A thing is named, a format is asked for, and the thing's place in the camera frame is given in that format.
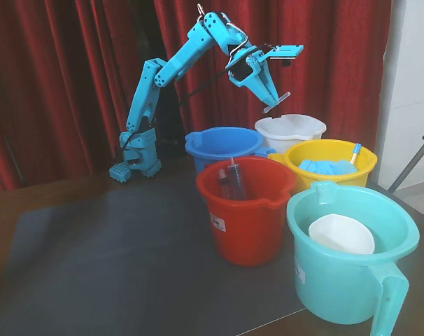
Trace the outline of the cyan gripper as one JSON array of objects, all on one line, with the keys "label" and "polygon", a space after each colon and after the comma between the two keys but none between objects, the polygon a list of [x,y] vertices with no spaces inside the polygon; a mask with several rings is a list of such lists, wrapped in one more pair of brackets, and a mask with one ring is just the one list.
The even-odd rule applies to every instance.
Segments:
[{"label": "cyan gripper", "polygon": [[229,80],[237,87],[248,88],[267,106],[276,106],[279,96],[269,71],[266,60],[259,62],[253,54],[258,55],[262,45],[250,47],[236,46],[229,50],[229,62],[225,67]]}]

